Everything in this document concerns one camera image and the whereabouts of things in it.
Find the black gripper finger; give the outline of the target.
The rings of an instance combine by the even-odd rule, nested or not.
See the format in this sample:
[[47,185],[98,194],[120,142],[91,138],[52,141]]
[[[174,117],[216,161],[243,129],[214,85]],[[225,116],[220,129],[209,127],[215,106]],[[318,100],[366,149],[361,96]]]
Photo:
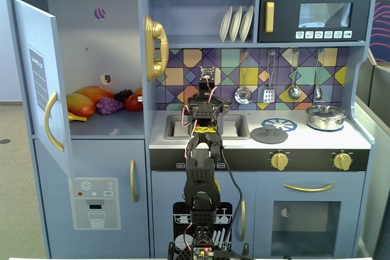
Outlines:
[[197,109],[198,107],[198,104],[199,104],[199,100],[198,100],[198,95],[193,95],[192,97],[189,97],[188,98],[188,112],[189,113],[193,113],[194,110]]
[[215,97],[216,108],[214,109],[215,113],[223,113],[227,107],[232,104],[231,100],[224,100],[221,97]]

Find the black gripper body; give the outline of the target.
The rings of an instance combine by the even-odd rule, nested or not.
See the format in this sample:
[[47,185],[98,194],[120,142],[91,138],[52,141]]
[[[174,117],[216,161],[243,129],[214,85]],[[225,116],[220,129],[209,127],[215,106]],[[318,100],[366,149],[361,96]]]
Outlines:
[[215,67],[200,67],[199,98],[207,104],[218,104],[221,101],[215,95]]

